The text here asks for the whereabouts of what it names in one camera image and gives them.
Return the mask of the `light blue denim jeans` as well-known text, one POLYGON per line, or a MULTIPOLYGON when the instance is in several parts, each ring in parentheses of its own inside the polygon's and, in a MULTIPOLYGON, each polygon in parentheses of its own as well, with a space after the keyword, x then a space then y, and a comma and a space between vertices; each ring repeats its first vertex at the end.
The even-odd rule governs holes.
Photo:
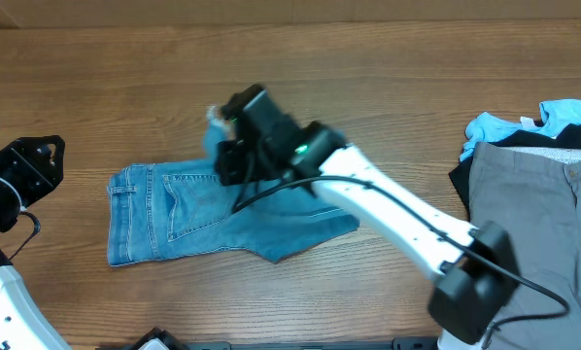
POLYGON ((107 261, 121 266, 245 250, 272 263, 359 228, 351 214, 302 189, 282 190, 238 213, 239 187, 214 170, 229 128, 206 113, 204 159, 133 163, 110 178, 107 261))

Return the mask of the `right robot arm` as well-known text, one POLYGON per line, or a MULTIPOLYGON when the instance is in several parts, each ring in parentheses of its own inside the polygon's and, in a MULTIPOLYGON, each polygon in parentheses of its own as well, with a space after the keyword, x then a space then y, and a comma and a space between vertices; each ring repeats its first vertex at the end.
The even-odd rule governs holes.
POLYGON ((440 349, 486 349, 495 316, 511 299, 518 273, 507 231, 481 227, 424 202, 391 179, 338 131, 320 122, 300 126, 253 85, 220 109, 234 131, 215 164, 222 183, 277 186, 236 205, 255 208, 284 189, 302 188, 382 235, 433 285, 428 312, 441 327, 440 349))

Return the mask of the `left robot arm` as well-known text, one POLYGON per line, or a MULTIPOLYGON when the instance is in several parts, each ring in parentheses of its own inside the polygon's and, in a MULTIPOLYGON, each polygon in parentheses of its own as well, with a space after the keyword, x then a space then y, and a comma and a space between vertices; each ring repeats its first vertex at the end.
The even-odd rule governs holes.
MULTIPOLYGON (((19 217, 41 225, 28 207, 54 191, 63 180, 65 142, 57 136, 19 138, 0 151, 0 235, 19 217)), ((0 350, 67 349, 32 299, 12 255, 0 249, 0 350)))

